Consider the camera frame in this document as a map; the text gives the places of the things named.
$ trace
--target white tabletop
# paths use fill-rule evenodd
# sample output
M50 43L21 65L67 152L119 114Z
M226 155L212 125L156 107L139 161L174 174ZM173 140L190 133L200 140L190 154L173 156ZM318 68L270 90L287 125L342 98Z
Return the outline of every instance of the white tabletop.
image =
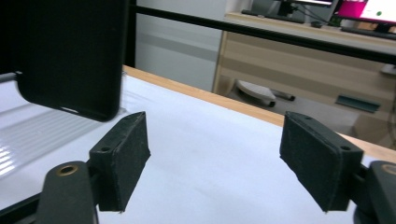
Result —
M123 84L122 107L147 113L151 157L126 212L99 213L100 223L353 223L353 203L323 213L279 158L281 127L132 77ZM5 89L8 107L26 104L13 83ZM53 166L86 161L123 115L1 178L0 209L38 193Z

